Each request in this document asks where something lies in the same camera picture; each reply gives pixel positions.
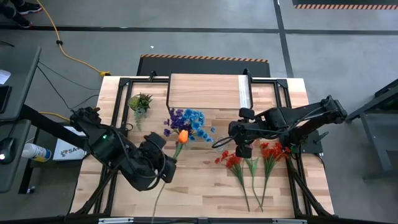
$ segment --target wooden table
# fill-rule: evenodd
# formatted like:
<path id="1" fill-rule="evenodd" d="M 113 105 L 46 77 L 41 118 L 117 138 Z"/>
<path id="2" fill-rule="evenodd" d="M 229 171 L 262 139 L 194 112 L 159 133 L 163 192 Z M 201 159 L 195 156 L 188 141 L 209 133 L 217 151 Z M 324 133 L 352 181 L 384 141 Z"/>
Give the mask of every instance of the wooden table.
<path id="1" fill-rule="evenodd" d="M 104 77 L 103 80 L 97 107 L 101 108 L 99 115 L 104 124 L 110 124 L 111 122 L 119 78 Z M 308 98 L 303 79 L 289 78 L 287 81 L 292 106 L 307 105 Z M 151 131 L 163 136 L 164 128 L 166 128 L 163 121 L 169 117 L 165 105 L 166 83 L 135 83 L 132 95 L 139 93 L 153 95 L 153 102 L 150 103 L 151 109 L 148 111 L 148 118 L 142 120 L 142 131 L 134 129 L 128 134 L 128 138 L 134 144 L 143 141 L 142 136 L 149 134 Z M 253 109 L 256 113 L 275 107 L 274 96 L 274 89 L 271 85 L 252 84 Z M 124 99 L 125 97 L 122 96 L 121 105 L 123 105 Z M 118 124 L 121 120 L 122 109 L 123 107 L 120 108 Z M 202 111 L 206 115 L 206 127 L 216 127 L 216 134 L 212 135 L 214 139 L 227 136 L 229 122 L 238 119 L 238 110 L 236 109 L 206 109 Z M 132 110 L 129 110 L 127 120 L 128 123 L 134 125 Z M 165 137 L 167 140 L 164 150 L 166 154 L 173 155 L 176 138 L 175 135 L 169 138 Z M 259 156 L 258 145 L 259 142 L 256 142 L 255 147 L 257 150 L 253 150 L 254 157 Z M 234 151 L 235 147 L 233 142 L 228 144 L 228 150 L 231 152 Z M 246 192 L 248 193 L 251 208 L 251 211 L 248 212 L 243 190 L 236 178 L 225 167 L 214 163 L 214 160 L 219 156 L 207 142 L 190 143 L 190 149 L 184 149 L 178 158 L 174 179 L 171 184 L 166 185 L 162 192 L 155 215 L 157 217 L 294 217 L 285 161 L 278 162 L 272 171 L 266 190 L 264 212 L 260 211 L 254 198 L 250 173 L 247 169 L 244 170 Z M 308 188 L 324 208 L 333 213 L 326 175 L 321 162 L 313 155 L 303 154 L 302 157 Z M 93 193 L 100 179 L 101 167 L 101 164 L 92 157 L 88 157 L 83 161 L 71 212 L 77 211 Z M 138 192 L 119 173 L 112 216 L 151 217 L 161 185 L 162 182 L 154 190 Z M 264 165 L 260 161 L 254 180 L 255 191 L 260 197 L 263 185 Z M 302 192 L 298 186 L 297 193 L 300 208 L 304 211 Z M 106 203 L 106 198 L 103 198 L 102 208 Z"/>

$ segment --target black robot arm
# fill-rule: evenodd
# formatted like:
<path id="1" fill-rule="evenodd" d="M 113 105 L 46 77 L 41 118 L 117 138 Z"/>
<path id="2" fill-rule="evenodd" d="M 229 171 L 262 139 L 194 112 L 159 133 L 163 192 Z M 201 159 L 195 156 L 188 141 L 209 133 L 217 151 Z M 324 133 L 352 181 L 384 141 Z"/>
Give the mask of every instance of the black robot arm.
<path id="1" fill-rule="evenodd" d="M 155 179 L 170 183 L 177 161 L 162 151 L 166 141 L 156 133 L 144 136 L 136 147 L 126 136 L 128 130 L 101 124 L 99 108 L 80 108 L 73 111 L 70 124 L 88 137 L 84 150 L 88 151 L 109 170 L 120 170 L 137 190 L 150 190 Z"/>
<path id="2" fill-rule="evenodd" d="M 327 96 L 319 103 L 294 109 L 271 108 L 257 115 L 254 115 L 253 110 L 241 108 L 239 116 L 242 119 L 229 124 L 229 137 L 214 143 L 212 147 L 220 147 L 233 139 L 237 145 L 236 155 L 250 158 L 251 148 L 249 145 L 256 139 L 281 138 L 285 146 L 298 145 L 305 141 L 310 133 L 324 124 L 342 123 L 347 112 L 338 100 Z M 297 127 L 302 121 L 307 122 Z"/>

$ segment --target orange tulip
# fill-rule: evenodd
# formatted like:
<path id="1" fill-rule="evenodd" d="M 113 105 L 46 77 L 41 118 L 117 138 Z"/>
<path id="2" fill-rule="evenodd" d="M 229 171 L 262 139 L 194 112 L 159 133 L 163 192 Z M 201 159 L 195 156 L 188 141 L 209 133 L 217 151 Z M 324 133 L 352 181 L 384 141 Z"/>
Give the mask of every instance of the orange tulip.
<path id="1" fill-rule="evenodd" d="M 182 144 L 185 144 L 188 142 L 188 131 L 187 130 L 182 130 L 180 134 L 178 135 L 178 141 Z"/>

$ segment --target wooden board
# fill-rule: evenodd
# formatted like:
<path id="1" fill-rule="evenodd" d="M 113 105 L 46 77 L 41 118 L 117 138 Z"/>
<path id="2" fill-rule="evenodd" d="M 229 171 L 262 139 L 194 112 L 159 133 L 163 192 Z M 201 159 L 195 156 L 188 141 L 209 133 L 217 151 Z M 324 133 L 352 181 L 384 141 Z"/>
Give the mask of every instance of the wooden board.
<path id="1" fill-rule="evenodd" d="M 169 106 L 171 108 L 195 106 L 200 109 L 240 109 L 242 107 L 240 92 L 248 89 L 247 81 L 243 86 L 239 83 L 240 77 L 247 80 L 248 76 L 172 74 Z"/>
<path id="2" fill-rule="evenodd" d="M 301 78 L 287 79 L 289 84 L 290 99 L 293 107 L 308 104 L 305 85 Z M 99 115 L 104 124 L 111 122 L 111 117 L 116 98 L 119 77 L 104 77 L 97 106 L 101 108 Z M 163 121 L 168 118 L 165 106 L 167 84 L 163 83 L 136 83 L 132 89 L 132 95 L 145 93 L 153 95 L 151 109 L 148 118 L 142 120 L 142 131 L 129 132 L 128 138 L 135 144 L 144 139 L 144 134 L 155 131 L 162 135 L 166 126 Z M 272 85 L 253 84 L 252 94 L 254 110 L 256 113 L 275 107 L 274 89 Z M 122 107 L 119 112 L 118 124 L 121 122 Z M 202 110 L 206 115 L 206 127 L 216 127 L 214 139 L 227 136 L 228 124 L 238 119 L 238 110 Z M 134 125 L 133 111 L 129 111 L 128 123 Z M 165 138 L 167 145 L 165 153 L 172 155 L 176 136 Z M 259 155 L 256 142 L 254 157 Z M 292 199 L 290 196 L 287 169 L 284 161 L 278 162 L 267 184 L 264 212 L 261 212 L 252 191 L 252 178 L 247 168 L 244 171 L 246 192 L 249 197 L 251 211 L 248 212 L 243 191 L 233 174 L 223 166 L 214 164 L 214 160 L 220 156 L 211 149 L 207 142 L 199 141 L 189 144 L 190 149 L 184 149 L 177 163 L 177 171 L 171 184 L 167 184 L 160 196 L 156 216 L 157 217 L 279 217 L 292 218 Z M 228 149 L 233 152 L 235 145 L 228 144 Z M 321 162 L 313 155 L 304 154 L 303 164 L 309 189 L 324 206 L 333 213 L 325 171 Z M 83 161 L 75 198 L 71 212 L 78 210 L 92 194 L 98 185 L 101 173 L 101 164 L 94 158 L 88 157 Z M 148 192 L 138 192 L 132 188 L 125 178 L 119 174 L 114 195 L 112 216 L 150 217 L 154 208 L 157 194 L 162 184 Z M 261 197 L 264 186 L 264 165 L 259 163 L 254 189 Z M 297 191 L 300 208 L 304 211 L 301 190 Z"/>

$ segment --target yellow cable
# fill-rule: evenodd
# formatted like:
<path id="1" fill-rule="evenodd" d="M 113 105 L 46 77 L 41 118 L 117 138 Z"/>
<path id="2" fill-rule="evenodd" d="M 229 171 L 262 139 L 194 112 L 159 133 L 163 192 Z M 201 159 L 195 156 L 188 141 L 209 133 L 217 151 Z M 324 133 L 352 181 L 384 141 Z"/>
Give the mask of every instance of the yellow cable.
<path id="1" fill-rule="evenodd" d="M 57 35 L 57 38 L 58 38 L 59 41 L 61 41 L 61 38 L 60 38 L 60 35 L 59 35 L 59 33 L 58 33 L 57 27 L 55 26 L 54 21 L 52 20 L 50 14 L 47 12 L 47 10 L 45 10 L 44 6 L 42 5 L 42 3 L 40 3 L 39 0 L 36 0 L 36 1 L 37 1 L 37 3 L 41 6 L 41 8 L 44 10 L 44 12 L 46 13 L 47 17 L 50 19 L 51 24 L 52 24 L 52 26 L 54 27 L 55 33 L 56 33 L 56 35 Z M 95 68 L 94 66 L 90 65 L 89 63 L 86 63 L 86 62 L 84 62 L 84 61 L 82 61 L 82 60 L 79 60 L 79 59 L 77 59 L 77 58 L 74 58 L 74 57 L 69 56 L 67 53 L 65 53 L 65 51 L 63 50 L 63 47 L 62 47 L 61 44 L 58 44 L 58 46 L 60 46 L 60 49 L 61 49 L 62 53 L 63 53 L 67 58 L 72 59 L 72 60 L 75 60 L 75 61 L 77 61 L 77 62 L 80 62 L 80 63 L 84 64 L 84 65 L 89 66 L 90 68 L 92 68 L 92 69 L 94 69 L 96 72 L 98 72 L 102 77 L 104 77 L 104 76 L 106 76 L 106 75 L 111 75 L 111 72 L 99 71 L 97 68 Z"/>
<path id="2" fill-rule="evenodd" d="M 39 113 L 41 113 L 41 114 L 46 114 L 46 115 L 56 116 L 56 117 L 59 117 L 59 118 L 61 118 L 61 119 L 64 119 L 65 121 L 70 122 L 70 120 L 69 120 L 68 118 L 66 118 L 66 117 L 64 117 L 64 116 L 62 116 L 62 115 L 60 115 L 60 114 L 57 114 L 57 113 L 53 113 L 53 112 L 39 112 Z"/>

